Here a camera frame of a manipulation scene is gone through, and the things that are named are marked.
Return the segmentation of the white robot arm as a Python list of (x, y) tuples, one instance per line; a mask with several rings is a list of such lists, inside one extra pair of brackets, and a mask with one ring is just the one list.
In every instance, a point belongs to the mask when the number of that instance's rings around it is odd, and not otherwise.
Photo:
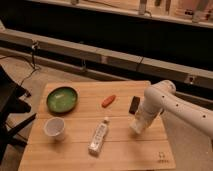
[(163, 80), (147, 87), (131, 128), (140, 134), (152, 124), (161, 110), (166, 110), (213, 140), (213, 111), (184, 101), (176, 97), (175, 92), (176, 86), (170, 80)]

